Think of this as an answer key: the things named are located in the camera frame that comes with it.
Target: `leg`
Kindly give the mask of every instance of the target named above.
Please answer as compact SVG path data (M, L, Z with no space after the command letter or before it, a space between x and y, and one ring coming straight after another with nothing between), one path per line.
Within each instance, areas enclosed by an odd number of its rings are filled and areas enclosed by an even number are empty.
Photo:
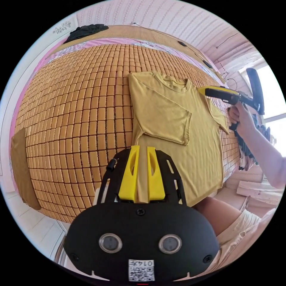
M206 197L193 208L210 222L216 236L227 229L241 214L241 211L233 206L210 197Z

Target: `bed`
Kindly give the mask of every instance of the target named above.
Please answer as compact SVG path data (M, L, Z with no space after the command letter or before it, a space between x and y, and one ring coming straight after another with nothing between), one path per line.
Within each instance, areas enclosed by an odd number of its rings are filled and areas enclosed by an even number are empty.
M92 205L108 161L131 146L127 75L150 70L189 78L197 87L225 85L176 39L130 26L61 45L35 70L10 135L26 128L27 162L43 214L71 223ZM227 115L227 104L212 100ZM226 180L240 154L233 132L220 135Z

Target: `sticker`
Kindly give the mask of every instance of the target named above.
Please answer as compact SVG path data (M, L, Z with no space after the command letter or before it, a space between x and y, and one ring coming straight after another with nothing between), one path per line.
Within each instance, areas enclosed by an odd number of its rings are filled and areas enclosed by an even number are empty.
M129 281L155 281L154 260L128 260Z

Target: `brown towel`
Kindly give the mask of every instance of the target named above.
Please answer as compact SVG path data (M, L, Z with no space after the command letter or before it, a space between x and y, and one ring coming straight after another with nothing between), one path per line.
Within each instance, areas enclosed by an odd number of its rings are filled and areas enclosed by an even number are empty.
M25 133L26 129L23 128L12 137L11 164L19 195L23 202L35 210L40 210L41 206L36 198L27 164Z

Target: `hand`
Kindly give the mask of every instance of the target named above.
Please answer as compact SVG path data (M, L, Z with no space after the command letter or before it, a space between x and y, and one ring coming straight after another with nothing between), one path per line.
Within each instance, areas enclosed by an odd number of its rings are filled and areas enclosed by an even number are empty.
M238 123L236 131L241 138L256 130L251 113L240 101L229 109L229 119L231 123Z

